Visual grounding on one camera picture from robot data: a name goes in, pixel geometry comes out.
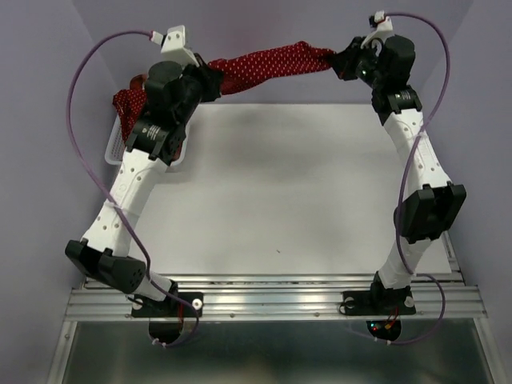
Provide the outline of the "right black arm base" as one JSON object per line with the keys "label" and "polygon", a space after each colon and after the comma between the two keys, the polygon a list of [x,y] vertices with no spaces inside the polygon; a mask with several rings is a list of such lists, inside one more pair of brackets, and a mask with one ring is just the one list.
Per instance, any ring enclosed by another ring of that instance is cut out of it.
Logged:
{"label": "right black arm base", "polygon": [[417,313],[415,305],[411,303],[407,306],[408,299],[412,299],[412,296],[384,294],[379,297],[369,290],[348,290],[342,292],[338,311],[346,316],[414,315]]}

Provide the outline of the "white plastic basket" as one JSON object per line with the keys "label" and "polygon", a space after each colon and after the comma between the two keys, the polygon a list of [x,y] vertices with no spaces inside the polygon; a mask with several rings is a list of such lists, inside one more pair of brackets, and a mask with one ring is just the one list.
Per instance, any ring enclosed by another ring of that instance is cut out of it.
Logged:
{"label": "white plastic basket", "polygon": [[[180,149],[177,151],[175,155],[175,159],[171,162],[170,167],[179,166],[186,156],[186,147],[190,133],[190,126],[186,126],[186,137],[183,140]],[[110,132],[110,137],[108,143],[106,144],[106,150],[104,154],[104,159],[107,164],[112,166],[120,166],[122,162],[122,155],[124,152],[124,141],[122,140],[122,130],[120,118],[117,116],[114,120],[114,124],[112,126],[112,130]]]}

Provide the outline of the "red plaid skirt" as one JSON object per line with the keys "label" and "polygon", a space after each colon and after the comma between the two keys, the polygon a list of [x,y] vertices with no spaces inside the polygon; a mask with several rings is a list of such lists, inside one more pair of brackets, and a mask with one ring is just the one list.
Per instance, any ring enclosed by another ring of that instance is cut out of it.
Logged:
{"label": "red plaid skirt", "polygon": [[147,74],[136,75],[130,80],[129,88],[131,90],[144,90],[146,80]]}

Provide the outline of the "aluminium rail frame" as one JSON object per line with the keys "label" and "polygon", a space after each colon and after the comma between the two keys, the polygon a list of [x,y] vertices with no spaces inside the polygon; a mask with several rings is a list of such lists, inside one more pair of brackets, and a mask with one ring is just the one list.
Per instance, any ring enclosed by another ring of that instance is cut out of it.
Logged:
{"label": "aluminium rail frame", "polygon": [[154,346],[150,320],[91,280],[73,290],[50,383],[504,383],[477,287],[466,283],[450,238],[434,256],[448,271],[414,280],[417,313],[402,317],[404,346],[374,341],[364,318],[342,315],[342,294],[372,274],[180,274],[204,298],[192,339]]}

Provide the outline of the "red polka dot skirt pile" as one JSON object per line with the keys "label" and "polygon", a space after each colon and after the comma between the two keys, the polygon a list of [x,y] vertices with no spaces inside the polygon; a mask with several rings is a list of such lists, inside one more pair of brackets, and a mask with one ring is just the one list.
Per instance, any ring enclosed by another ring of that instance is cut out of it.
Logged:
{"label": "red polka dot skirt pile", "polygon": [[112,104],[119,117],[122,140],[127,143],[128,138],[146,104],[144,89],[124,89],[113,96]]}

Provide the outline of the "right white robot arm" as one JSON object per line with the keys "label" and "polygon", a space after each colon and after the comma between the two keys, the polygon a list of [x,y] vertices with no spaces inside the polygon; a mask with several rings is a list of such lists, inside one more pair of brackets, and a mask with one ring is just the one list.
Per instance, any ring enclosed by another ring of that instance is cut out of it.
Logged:
{"label": "right white robot arm", "polygon": [[466,189],[444,171],[424,128],[422,104],[409,78],[414,44],[399,35],[356,37],[332,61],[344,81],[359,79],[372,90],[371,105],[404,166],[394,209],[395,240],[368,290],[342,294],[348,316],[414,314],[410,284],[430,245],[451,228]]}

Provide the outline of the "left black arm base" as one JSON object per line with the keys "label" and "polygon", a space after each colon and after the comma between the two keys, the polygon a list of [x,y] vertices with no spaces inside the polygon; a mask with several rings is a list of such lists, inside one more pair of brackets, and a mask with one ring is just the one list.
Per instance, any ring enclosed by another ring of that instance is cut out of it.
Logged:
{"label": "left black arm base", "polygon": [[137,294],[126,298],[132,305],[133,318],[194,318],[195,311],[202,316],[203,292],[178,292],[177,296],[179,301],[169,297],[155,301]]}

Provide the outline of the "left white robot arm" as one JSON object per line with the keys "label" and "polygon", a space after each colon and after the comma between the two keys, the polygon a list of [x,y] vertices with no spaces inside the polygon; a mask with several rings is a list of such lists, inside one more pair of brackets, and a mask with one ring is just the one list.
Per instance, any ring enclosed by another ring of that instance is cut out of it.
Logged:
{"label": "left white robot arm", "polygon": [[200,103],[220,97],[222,78],[206,64],[160,62],[150,68],[146,103],[126,142],[116,179],[90,228],[65,249],[85,276],[124,294],[148,298],[161,315],[177,309],[177,286],[152,272],[148,259],[130,256],[130,244],[141,244],[134,228],[185,140],[192,114]]}

